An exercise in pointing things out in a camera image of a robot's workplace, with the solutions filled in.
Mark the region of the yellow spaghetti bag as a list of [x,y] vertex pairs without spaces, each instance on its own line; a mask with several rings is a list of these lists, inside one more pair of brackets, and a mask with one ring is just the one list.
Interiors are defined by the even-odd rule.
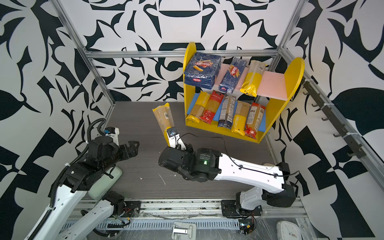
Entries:
[[210,94],[206,92],[200,92],[199,95],[196,97],[195,101],[193,102],[193,107],[191,108],[191,111],[186,119],[194,123],[199,123],[201,121],[200,117],[203,115],[203,112],[210,97]]
[[257,97],[257,90],[261,84],[266,67],[265,63],[252,60],[240,92],[247,96]]
[[165,105],[158,106],[155,109],[152,109],[152,111],[158,121],[162,134],[168,146],[170,147],[171,145],[169,142],[167,130],[175,126],[170,104],[166,103]]
[[231,128],[232,133],[238,134],[240,136],[245,135],[246,122],[250,108],[251,104],[242,101],[237,101],[237,107]]

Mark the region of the clear white label spaghetti bag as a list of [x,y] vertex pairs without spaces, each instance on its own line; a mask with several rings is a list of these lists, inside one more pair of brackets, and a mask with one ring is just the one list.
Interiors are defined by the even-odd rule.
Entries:
[[218,127],[231,129],[235,112],[236,97],[225,96],[219,116]]

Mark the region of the long red spaghetti bag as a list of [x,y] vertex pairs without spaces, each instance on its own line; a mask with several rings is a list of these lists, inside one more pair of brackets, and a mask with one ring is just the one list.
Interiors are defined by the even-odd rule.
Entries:
[[211,94],[211,96],[208,100],[208,103],[207,103],[202,115],[199,117],[199,119],[201,121],[203,121],[204,123],[210,125],[213,121],[213,118],[214,118],[222,100],[224,99],[224,96],[225,95],[220,93],[220,92],[213,91],[213,93]]

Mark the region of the yellow spaghetti bag front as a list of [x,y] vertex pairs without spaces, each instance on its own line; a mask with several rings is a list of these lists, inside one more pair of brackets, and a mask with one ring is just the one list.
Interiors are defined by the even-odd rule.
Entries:
[[242,101],[237,101],[237,107],[231,128],[232,133],[238,134],[240,136],[245,135],[246,122],[250,108],[251,104]]

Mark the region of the small red spaghetti bag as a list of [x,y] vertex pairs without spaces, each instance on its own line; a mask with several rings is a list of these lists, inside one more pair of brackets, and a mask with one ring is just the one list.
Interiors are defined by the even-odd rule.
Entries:
[[258,103],[252,103],[246,122],[245,135],[256,139],[266,107]]

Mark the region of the blue Barilla pasta box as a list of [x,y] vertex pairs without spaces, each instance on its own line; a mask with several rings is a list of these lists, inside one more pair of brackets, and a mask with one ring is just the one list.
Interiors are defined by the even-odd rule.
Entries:
[[222,57],[196,52],[184,70],[185,84],[211,90],[221,70]]

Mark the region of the yellow spaghetti bag back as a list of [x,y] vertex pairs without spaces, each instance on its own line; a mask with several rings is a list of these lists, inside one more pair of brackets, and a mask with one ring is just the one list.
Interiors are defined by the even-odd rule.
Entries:
[[257,90],[261,84],[266,67],[265,63],[252,60],[240,92],[247,96],[257,97]]

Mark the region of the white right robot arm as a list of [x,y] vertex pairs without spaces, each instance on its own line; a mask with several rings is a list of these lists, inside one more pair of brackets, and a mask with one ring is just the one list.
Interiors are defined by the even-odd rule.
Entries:
[[216,150],[188,145],[185,150],[167,147],[161,153],[159,166],[180,174],[187,181],[232,181],[250,185],[238,192],[234,201],[222,200],[222,215],[229,219],[259,216],[262,204],[289,208],[296,200],[294,187],[287,183],[289,165],[257,165],[231,158]]

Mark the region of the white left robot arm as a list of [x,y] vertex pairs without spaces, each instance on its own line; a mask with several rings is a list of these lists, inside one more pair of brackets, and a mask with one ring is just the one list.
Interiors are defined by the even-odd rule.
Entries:
[[[140,143],[130,141],[119,145],[119,129],[107,127],[106,119],[99,118],[89,124],[85,149],[64,169],[52,184],[50,203],[39,218],[27,240],[82,240],[98,224],[113,216],[124,215],[125,198],[110,191],[119,179],[116,164],[136,157]],[[90,191],[99,189],[103,196],[98,203],[69,229],[62,231],[74,208]]]

